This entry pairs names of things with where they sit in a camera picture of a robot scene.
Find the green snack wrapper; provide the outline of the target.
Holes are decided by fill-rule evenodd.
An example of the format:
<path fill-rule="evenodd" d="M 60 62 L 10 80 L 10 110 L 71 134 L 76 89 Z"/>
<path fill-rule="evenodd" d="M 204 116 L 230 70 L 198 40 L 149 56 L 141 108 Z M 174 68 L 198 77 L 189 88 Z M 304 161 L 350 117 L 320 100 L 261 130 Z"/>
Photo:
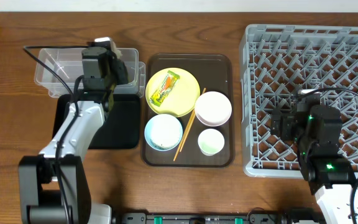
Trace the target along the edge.
<path fill-rule="evenodd" d="M 155 106 L 161 106 L 179 79 L 180 76 L 178 74 L 168 70 L 160 86 L 153 92 L 152 96 L 150 97 L 150 102 Z"/>

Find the pink plastic bowl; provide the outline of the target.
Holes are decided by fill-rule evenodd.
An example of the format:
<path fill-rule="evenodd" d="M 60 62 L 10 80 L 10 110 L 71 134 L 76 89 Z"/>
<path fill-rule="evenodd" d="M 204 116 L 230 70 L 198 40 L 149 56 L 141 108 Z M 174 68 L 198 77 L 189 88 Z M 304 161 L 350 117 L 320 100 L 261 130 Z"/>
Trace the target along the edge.
<path fill-rule="evenodd" d="M 221 126 L 229 120 L 231 114 L 229 98 L 217 91 L 203 93 L 195 104 L 195 115 L 206 126 Z"/>

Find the white green cup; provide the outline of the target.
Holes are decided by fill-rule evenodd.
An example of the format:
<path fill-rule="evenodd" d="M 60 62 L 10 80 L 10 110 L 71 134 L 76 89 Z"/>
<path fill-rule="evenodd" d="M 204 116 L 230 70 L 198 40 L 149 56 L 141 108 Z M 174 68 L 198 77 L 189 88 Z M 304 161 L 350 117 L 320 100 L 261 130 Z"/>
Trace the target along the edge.
<path fill-rule="evenodd" d="M 219 153 L 225 144 L 224 136 L 216 129 L 205 129 L 198 136 L 198 146 L 206 156 Z"/>

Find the light blue bowl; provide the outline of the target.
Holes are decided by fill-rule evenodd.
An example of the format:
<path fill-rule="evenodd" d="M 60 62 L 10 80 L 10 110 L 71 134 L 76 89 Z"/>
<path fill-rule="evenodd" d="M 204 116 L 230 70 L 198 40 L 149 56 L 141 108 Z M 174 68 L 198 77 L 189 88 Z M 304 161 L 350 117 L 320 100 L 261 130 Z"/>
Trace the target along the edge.
<path fill-rule="evenodd" d="M 178 146 L 183 136 L 181 122 L 169 114 L 152 117 L 144 129 L 146 143 L 156 151 L 169 151 Z"/>

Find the wooden chopstick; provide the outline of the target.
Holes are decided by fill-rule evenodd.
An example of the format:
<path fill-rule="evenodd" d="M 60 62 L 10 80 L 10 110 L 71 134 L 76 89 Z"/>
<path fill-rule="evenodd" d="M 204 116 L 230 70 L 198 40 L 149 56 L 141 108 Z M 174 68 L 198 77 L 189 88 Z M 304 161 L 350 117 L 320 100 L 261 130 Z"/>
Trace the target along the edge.
<path fill-rule="evenodd" d="M 183 146 L 185 144 L 185 141 L 190 133 L 190 130 L 191 130 L 191 127 L 193 125 L 193 122 L 194 122 L 194 119 L 195 119 L 195 110 L 192 111 L 191 113 L 191 116 L 188 120 L 188 123 L 186 125 L 186 128 L 185 128 L 185 132 L 183 134 L 183 137 L 182 137 L 182 140 L 181 140 L 181 143 L 179 145 L 179 152 L 182 152 L 182 149 L 183 149 Z"/>
<path fill-rule="evenodd" d="M 187 137 L 188 137 L 188 134 L 190 133 L 190 129 L 191 129 L 191 127 L 192 127 L 192 125 L 193 125 L 193 122 L 194 122 L 194 120 L 195 120 L 195 109 L 193 109 L 193 111 L 192 111 L 192 113 L 191 113 L 191 116 L 190 116 L 190 118 L 189 118 L 189 120 L 188 120 L 188 123 L 187 123 L 187 125 L 186 125 L 186 128 L 185 128 L 185 131 L 184 131 L 184 133 L 183 133 L 183 136 L 182 136 L 182 139 L 181 139 L 181 141 L 180 141 L 180 143 L 179 143 L 179 145 L 178 145 L 178 149 L 177 149 L 177 151 L 176 151 L 176 153 L 175 153 L 175 156 L 174 156 L 174 158 L 173 158 L 173 162 L 175 162 L 176 161 L 176 159 L 177 159 L 177 156 L 179 155 L 179 153 L 182 151 L 182 149 L 183 149 L 183 146 L 184 146 L 184 144 L 185 144 L 185 141 L 186 141 L 186 139 L 187 139 Z"/>

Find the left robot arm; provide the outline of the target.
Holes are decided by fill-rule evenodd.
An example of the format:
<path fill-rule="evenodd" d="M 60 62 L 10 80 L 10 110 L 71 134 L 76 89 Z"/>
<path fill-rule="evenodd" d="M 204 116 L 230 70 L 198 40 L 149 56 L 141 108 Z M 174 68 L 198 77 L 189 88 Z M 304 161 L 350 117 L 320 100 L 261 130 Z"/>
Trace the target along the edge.
<path fill-rule="evenodd" d="M 68 90 L 68 114 L 50 143 L 18 166 L 23 223 L 112 223 L 112 208 L 93 203 L 83 160 L 113 108 L 113 91 L 127 70 L 110 42 L 81 48 L 83 74 Z"/>

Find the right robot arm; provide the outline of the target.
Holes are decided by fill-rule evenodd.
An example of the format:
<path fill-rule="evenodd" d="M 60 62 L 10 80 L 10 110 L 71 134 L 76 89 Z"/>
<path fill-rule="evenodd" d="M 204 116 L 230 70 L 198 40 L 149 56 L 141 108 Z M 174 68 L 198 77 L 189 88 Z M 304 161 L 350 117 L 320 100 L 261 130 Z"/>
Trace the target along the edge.
<path fill-rule="evenodd" d="M 270 132 L 297 145 L 302 177 L 326 223 L 358 223 L 358 190 L 351 163 L 339 154 L 341 113 L 320 102 L 319 92 L 301 90 L 289 113 L 273 110 Z"/>

